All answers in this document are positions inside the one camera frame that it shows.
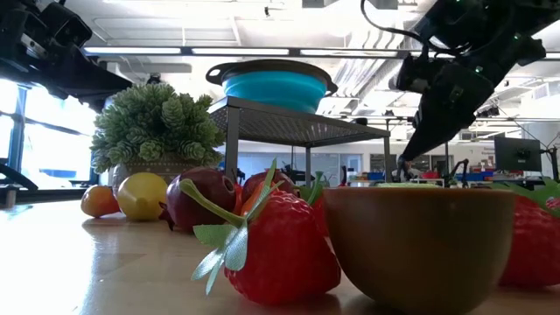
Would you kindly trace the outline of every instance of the brown bowl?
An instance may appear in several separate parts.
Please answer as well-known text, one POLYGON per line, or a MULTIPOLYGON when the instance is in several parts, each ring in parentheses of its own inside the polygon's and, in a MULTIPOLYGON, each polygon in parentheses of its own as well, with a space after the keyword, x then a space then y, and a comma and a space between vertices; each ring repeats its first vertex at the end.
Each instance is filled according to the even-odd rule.
POLYGON ((407 314, 463 314, 489 295, 508 261, 511 192, 325 189, 334 252, 350 281, 407 314))

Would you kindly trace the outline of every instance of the yellow lemon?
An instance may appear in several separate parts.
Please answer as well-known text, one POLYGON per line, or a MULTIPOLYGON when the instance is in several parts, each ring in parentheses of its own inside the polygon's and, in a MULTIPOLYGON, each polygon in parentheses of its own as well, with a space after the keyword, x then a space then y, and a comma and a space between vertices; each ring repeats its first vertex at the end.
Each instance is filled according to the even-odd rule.
POLYGON ((139 172, 126 178, 119 187, 116 200, 122 212, 133 221, 154 221, 165 203, 167 183, 156 174, 139 172))

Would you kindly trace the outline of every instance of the green plant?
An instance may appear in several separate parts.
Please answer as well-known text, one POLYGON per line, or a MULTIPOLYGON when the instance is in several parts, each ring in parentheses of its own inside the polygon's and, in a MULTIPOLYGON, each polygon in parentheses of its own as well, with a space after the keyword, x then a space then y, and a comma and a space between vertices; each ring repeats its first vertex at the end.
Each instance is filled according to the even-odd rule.
POLYGON ((208 95, 194 101, 167 84, 120 92, 95 119, 91 146, 95 172, 136 158, 156 161, 168 153, 195 165, 219 162, 221 154, 214 148, 223 145, 225 136, 207 113, 211 103, 208 95))

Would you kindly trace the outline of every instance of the wooden table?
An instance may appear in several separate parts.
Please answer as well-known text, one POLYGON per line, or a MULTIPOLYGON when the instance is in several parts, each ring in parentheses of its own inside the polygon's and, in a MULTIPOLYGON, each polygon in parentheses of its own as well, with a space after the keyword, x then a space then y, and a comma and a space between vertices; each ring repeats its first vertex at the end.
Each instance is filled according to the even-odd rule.
MULTIPOLYGON (((344 277, 305 304, 266 308, 219 276, 211 296, 191 274, 211 249, 164 222, 89 219, 77 202, 0 211, 0 314, 395 314, 344 277)), ((497 290, 472 315, 558 315, 560 287, 497 290)))

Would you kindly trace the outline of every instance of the apple stem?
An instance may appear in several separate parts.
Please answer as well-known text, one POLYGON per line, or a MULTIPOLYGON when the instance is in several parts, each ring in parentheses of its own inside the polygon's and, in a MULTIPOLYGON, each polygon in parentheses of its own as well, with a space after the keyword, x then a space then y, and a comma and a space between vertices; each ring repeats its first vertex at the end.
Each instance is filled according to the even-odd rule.
POLYGON ((208 200, 202 195, 202 193, 199 192, 192 180, 183 179, 178 185, 183 193, 191 197, 211 213, 216 214, 236 228, 240 228, 243 225, 243 222, 245 221, 243 217, 230 213, 208 200))

